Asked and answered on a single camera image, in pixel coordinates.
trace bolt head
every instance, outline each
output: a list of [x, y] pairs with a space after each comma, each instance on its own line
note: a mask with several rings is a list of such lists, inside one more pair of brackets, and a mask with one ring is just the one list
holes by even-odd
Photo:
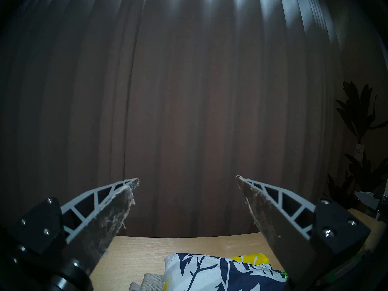
[[352, 219], [349, 219], [348, 220], [348, 223], [351, 225], [351, 226], [356, 226], [357, 225], [357, 222], [355, 220], [352, 220]]
[[331, 229], [324, 229], [323, 230], [323, 234], [325, 235], [325, 237], [329, 238], [329, 237], [334, 237], [335, 236], [335, 233], [331, 230]]

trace plant leaf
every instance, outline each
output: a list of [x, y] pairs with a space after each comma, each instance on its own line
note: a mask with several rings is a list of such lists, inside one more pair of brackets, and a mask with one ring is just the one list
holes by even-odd
[[341, 117], [342, 117], [342, 120], [345, 122], [346, 126], [349, 128], [350, 132], [352, 134], [354, 134], [356, 137], [358, 137], [357, 135], [357, 132], [356, 132], [356, 129], [354, 129], [354, 126], [353, 124], [351, 123], [349, 117], [348, 117], [348, 114], [346, 113], [346, 111], [344, 111], [343, 109], [341, 108], [337, 108], [337, 111], [340, 113]]
[[349, 154], [344, 154], [344, 155], [348, 158], [348, 160], [351, 161], [351, 163], [360, 165], [359, 161], [356, 160], [353, 156], [351, 156]]
[[377, 129], [377, 128], [383, 128], [383, 127], [386, 127], [388, 125], [388, 121], [385, 121], [379, 125], [376, 125], [376, 126], [373, 126], [373, 127], [368, 127], [368, 129]]
[[377, 95], [374, 96], [374, 103], [373, 103], [373, 114], [369, 115], [366, 118], [365, 126], [367, 129], [370, 129], [369, 126], [372, 124], [372, 122], [376, 119], [376, 110], [374, 109], [374, 106], [376, 104]]
[[388, 156], [383, 159], [383, 161], [380, 163], [379, 168], [385, 166], [385, 163], [388, 161]]
[[374, 129], [371, 127], [371, 124], [372, 122], [374, 121], [374, 119], [376, 118], [376, 115], [375, 114], [371, 114], [369, 115], [366, 120], [365, 120], [365, 127], [366, 129]]
[[349, 171], [355, 176], [356, 181], [358, 183], [358, 178], [361, 177], [364, 173], [361, 166], [357, 166], [355, 164], [349, 165]]
[[353, 122], [353, 124], [357, 130], [357, 125], [358, 125], [357, 107], [354, 106], [354, 103], [348, 99], [346, 101], [346, 108], [347, 108], [346, 110], [348, 112], [348, 117]]
[[385, 180], [384, 179], [375, 179], [370, 183], [369, 191], [373, 192], [379, 185], [381, 185]]
[[365, 84], [364, 88], [362, 89], [361, 96], [360, 96], [360, 108], [361, 108], [361, 114], [364, 119], [366, 119], [368, 115], [368, 109], [369, 109], [369, 103], [371, 101], [371, 94], [372, 94], [372, 87], [369, 88], [368, 84]]
[[342, 107], [342, 109], [346, 112], [346, 113], [349, 113], [348, 111], [348, 106], [346, 105], [346, 103], [340, 101], [340, 100], [336, 100], [336, 102]]
[[350, 83], [347, 83], [346, 81], [343, 82], [343, 90], [345, 91], [345, 94], [350, 98]]
[[347, 192], [347, 191], [348, 191], [348, 189], [349, 189], [351, 183], [353, 182], [353, 179], [354, 179], [354, 176], [353, 176], [353, 175], [351, 175], [351, 176], [349, 176], [349, 177], [347, 177], [347, 178], [345, 179], [344, 183], [342, 184], [342, 188], [341, 188], [342, 191], [344, 191], [344, 192]]
[[353, 104], [357, 109], [360, 108], [360, 96], [358, 95], [357, 87], [354, 85], [353, 82], [350, 82], [349, 90], [350, 90], [349, 92], [350, 101], [353, 101]]
[[371, 174], [371, 161], [366, 158], [365, 151], [364, 151], [364, 156], [362, 157], [362, 168], [364, 169], [365, 175]]
[[378, 167], [377, 169], [375, 169], [372, 174], [371, 174], [371, 177], [378, 177], [379, 179], [381, 178], [381, 176], [385, 175], [388, 173], [388, 165], [387, 166], [383, 166], [383, 167]]
[[334, 187], [334, 179], [330, 176], [330, 174], [328, 173], [328, 186], [329, 186], [329, 189], [330, 187]]

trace curtain fold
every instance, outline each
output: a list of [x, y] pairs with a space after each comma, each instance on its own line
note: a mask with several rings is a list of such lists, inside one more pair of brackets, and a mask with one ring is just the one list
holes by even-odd
[[314, 202], [338, 168], [324, 0], [26, 0], [1, 46], [7, 225], [138, 177], [126, 235], [249, 233], [236, 175]]

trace white fabric with navy leaf print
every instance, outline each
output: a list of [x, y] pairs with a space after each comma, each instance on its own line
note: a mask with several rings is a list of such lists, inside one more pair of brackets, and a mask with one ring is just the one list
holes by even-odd
[[186, 253], [171, 254], [164, 263], [164, 291], [281, 291], [286, 282], [286, 276], [270, 264]]

